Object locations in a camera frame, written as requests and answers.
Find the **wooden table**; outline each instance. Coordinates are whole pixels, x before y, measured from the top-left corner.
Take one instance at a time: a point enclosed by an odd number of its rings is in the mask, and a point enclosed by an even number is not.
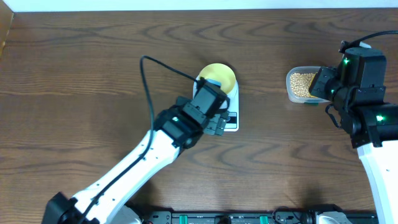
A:
[[[342,40],[398,29],[398,9],[18,13],[0,62],[0,223],[37,223],[58,191],[100,178],[149,129],[139,57],[197,75],[237,71],[240,130],[204,136],[133,200],[174,210],[272,210],[335,203],[374,210],[368,178],[324,104],[287,98],[297,66],[337,65]],[[370,40],[398,102],[398,41]],[[155,110],[192,82],[146,62]]]

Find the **grain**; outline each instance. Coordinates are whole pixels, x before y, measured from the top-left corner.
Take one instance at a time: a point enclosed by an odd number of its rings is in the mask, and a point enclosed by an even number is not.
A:
[[[310,95],[310,92],[308,91],[314,76],[315,73],[293,73],[290,76],[290,86],[292,87],[293,93],[299,97],[315,98],[314,96]]]

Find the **plastic container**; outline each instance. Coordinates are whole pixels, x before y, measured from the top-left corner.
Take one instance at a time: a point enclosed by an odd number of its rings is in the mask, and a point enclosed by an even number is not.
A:
[[[305,67],[295,67],[291,69],[291,71],[286,76],[286,89],[287,94],[291,102],[294,103],[326,103],[328,100],[324,100],[321,98],[309,98],[309,97],[299,97],[293,93],[292,87],[290,86],[290,76],[293,73],[317,73],[319,71],[319,66],[305,66]]]

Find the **green light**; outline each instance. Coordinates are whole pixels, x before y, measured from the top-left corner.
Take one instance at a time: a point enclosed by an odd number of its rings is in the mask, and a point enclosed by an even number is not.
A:
[[[382,121],[382,120],[384,120],[384,117],[383,117],[383,116],[380,116],[380,115],[377,115],[377,116],[376,116],[376,120],[377,120],[377,121]]]

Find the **white backdrop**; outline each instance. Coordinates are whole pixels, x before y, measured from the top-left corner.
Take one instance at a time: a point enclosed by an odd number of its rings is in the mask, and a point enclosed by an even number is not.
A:
[[[398,0],[3,0],[14,12],[398,7]]]

